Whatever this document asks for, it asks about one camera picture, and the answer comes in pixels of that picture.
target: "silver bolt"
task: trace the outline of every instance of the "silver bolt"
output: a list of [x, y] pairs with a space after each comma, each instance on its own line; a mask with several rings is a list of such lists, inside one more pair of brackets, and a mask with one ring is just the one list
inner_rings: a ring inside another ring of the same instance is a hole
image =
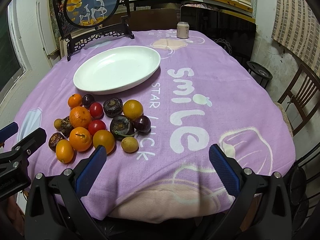
[[66, 176], [69, 176], [72, 173], [72, 169], [66, 169], [64, 170], [63, 174]]
[[247, 175], [251, 175], [252, 174], [252, 170], [250, 168], [244, 168], [243, 171]]
[[279, 178], [281, 178], [281, 174], [279, 173], [279, 172], [275, 172], [274, 174], [273, 174], [277, 179], [279, 179]]
[[41, 179], [42, 178], [42, 173], [38, 173], [37, 175], [36, 175], [36, 179]]

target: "wooden chair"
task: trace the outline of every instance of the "wooden chair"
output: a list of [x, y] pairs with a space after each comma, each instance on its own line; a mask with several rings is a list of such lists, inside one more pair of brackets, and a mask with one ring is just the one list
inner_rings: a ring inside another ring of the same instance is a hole
[[[298, 78], [300, 77], [300, 75], [302, 74], [302, 72], [304, 72], [306, 74], [306, 77], [302, 83], [302, 86], [299, 89], [299, 92], [296, 95], [294, 95], [291, 90], [294, 87], [294, 85], [296, 84], [296, 82], [297, 82]], [[302, 122], [297, 126], [297, 128], [294, 129], [291, 125], [293, 135], [296, 135], [306, 125], [306, 123], [309, 122], [311, 117], [318, 110], [318, 108], [320, 106], [319, 99], [317, 100], [316, 105], [313, 107], [313, 109], [310, 111], [310, 113], [308, 115], [306, 115], [303, 110], [303, 108], [311, 100], [311, 98], [313, 98], [313, 96], [315, 95], [315, 93], [318, 90], [320, 90], [320, 79], [316, 76], [316, 74], [309, 67], [301, 64], [297, 73], [295, 74], [291, 83], [289, 84], [288, 88], [285, 90], [283, 95], [278, 100], [278, 103], [281, 104], [281, 103], [283, 103], [285, 98], [288, 96], [290, 98], [290, 102], [288, 102], [288, 104], [290, 105], [291, 103], [293, 103], [302, 118]]]

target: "curtain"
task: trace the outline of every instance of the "curtain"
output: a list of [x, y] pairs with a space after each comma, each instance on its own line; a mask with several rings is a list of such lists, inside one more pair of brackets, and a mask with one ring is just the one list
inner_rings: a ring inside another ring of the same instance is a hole
[[272, 38], [320, 77], [320, 25], [305, 0], [277, 0]]

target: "fruit stem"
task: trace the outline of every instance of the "fruit stem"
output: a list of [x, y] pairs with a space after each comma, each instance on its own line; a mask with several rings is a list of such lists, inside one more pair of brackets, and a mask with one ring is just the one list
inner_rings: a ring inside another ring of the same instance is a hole
[[118, 132], [118, 131], [115, 131], [115, 134], [121, 135], [121, 136], [123, 136], [123, 137], [133, 137], [133, 136], [135, 136], [137, 133], [138, 133], [138, 131], [136, 131], [136, 132], [133, 133], [132, 135], [125, 135], [125, 134], [123, 134], [123, 133], [120, 133], [120, 132]]

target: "purple tablecloth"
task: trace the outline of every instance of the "purple tablecloth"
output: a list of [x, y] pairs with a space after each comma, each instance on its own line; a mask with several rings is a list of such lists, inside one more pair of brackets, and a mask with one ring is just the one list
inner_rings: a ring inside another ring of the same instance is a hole
[[[281, 112], [224, 49], [195, 31], [187, 40], [177, 39], [174, 30], [134, 35], [134, 40], [123, 37], [84, 48], [70, 62], [63, 58], [28, 96], [15, 118], [18, 136], [5, 147], [9, 150], [38, 127], [46, 130], [47, 143], [29, 158], [31, 178], [38, 172], [51, 176], [74, 168], [93, 151], [77, 153], [72, 163], [60, 163], [48, 147], [56, 132], [53, 122], [69, 115], [70, 95], [84, 95], [73, 85], [77, 68], [95, 54], [127, 45], [157, 50], [162, 58], [159, 69], [133, 89], [95, 98], [100, 103], [113, 96], [123, 102], [140, 101], [152, 130], [136, 135], [140, 148], [134, 154], [124, 153], [120, 142], [116, 143], [116, 151], [108, 156], [88, 196], [82, 198], [93, 217], [158, 223], [228, 209], [234, 198], [227, 194], [208, 158], [214, 143], [258, 174], [289, 170], [295, 149]], [[111, 119], [104, 116], [103, 121], [109, 127]]]

